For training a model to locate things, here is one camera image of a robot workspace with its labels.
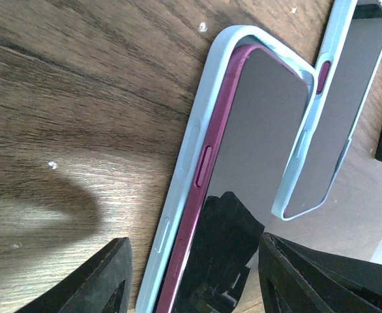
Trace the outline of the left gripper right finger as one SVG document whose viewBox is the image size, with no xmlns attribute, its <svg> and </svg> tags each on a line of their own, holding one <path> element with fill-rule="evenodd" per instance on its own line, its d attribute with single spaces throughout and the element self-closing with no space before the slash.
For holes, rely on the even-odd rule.
<svg viewBox="0 0 382 313">
<path fill-rule="evenodd" d="M 382 312 L 382 265 L 264 233 L 259 282 L 266 312 Z"/>
</svg>

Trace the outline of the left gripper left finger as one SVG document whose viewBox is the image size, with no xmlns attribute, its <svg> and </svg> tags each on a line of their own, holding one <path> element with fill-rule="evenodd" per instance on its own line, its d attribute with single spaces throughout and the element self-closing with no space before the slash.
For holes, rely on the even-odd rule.
<svg viewBox="0 0 382 313">
<path fill-rule="evenodd" d="M 18 312 L 127 312 L 132 272 L 129 238 L 114 238 Z"/>
</svg>

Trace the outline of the black phone pink edge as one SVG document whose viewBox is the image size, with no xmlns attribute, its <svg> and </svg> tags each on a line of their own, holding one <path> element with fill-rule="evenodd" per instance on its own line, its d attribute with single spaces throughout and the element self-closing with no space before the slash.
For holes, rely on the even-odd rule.
<svg viewBox="0 0 382 313">
<path fill-rule="evenodd" d="M 232 312 L 309 99 L 306 82 L 260 44 L 229 60 L 157 312 Z"/>
</svg>

